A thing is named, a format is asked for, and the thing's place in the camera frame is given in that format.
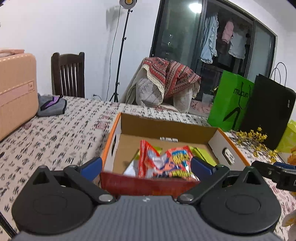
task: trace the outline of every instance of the window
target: window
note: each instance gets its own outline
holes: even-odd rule
[[[201,101],[215,95],[224,70],[252,82],[258,74],[269,77],[274,50],[267,28],[223,0],[161,0],[150,56],[175,60],[201,76]]]

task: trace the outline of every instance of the tripod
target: tripod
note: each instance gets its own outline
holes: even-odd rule
[[[132,10],[128,10],[128,15],[126,16],[126,24],[124,26],[124,31],[123,31],[123,37],[122,37],[122,41],[121,41],[121,48],[120,48],[120,54],[119,54],[119,61],[118,61],[118,68],[117,68],[117,76],[116,76],[116,82],[115,82],[115,91],[112,95],[112,97],[110,98],[109,101],[112,101],[113,97],[114,97],[114,102],[118,102],[118,93],[117,93],[117,89],[118,89],[118,85],[119,85],[119,82],[118,82],[118,78],[119,78],[119,70],[120,70],[120,62],[121,62],[121,56],[122,56],[122,50],[123,50],[123,44],[124,44],[124,41],[126,40],[126,26],[128,24],[128,16],[130,14],[130,12],[133,12]]]

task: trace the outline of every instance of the patterned tablecloth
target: patterned tablecloth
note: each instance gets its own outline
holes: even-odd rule
[[[119,112],[208,126],[206,118],[195,115],[73,97],[66,99],[68,105],[64,115],[35,117],[0,142],[0,210],[15,229],[12,204],[36,167],[47,165],[51,170],[61,170],[99,156]],[[263,157],[254,158],[245,149],[241,152],[250,163],[255,159],[267,161]],[[275,233],[287,240],[288,228],[281,227],[281,221],[294,210],[295,200],[289,192],[278,190],[272,181],[266,181],[282,207]],[[0,240],[8,239],[0,229]]]

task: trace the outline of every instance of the gray ribbed surface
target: gray ribbed surface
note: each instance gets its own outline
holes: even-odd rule
[[[177,204],[170,196],[122,196],[101,205],[83,226],[57,236],[21,232],[13,241],[279,241],[272,233],[235,237],[207,225],[194,207]]]

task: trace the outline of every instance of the silver screw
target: silver screw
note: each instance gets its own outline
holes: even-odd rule
[[[185,202],[190,202],[194,199],[194,196],[192,194],[185,193],[180,196],[180,199]]]
[[[99,200],[101,202],[111,202],[113,200],[113,196],[111,196],[110,194],[103,194],[99,196]]]

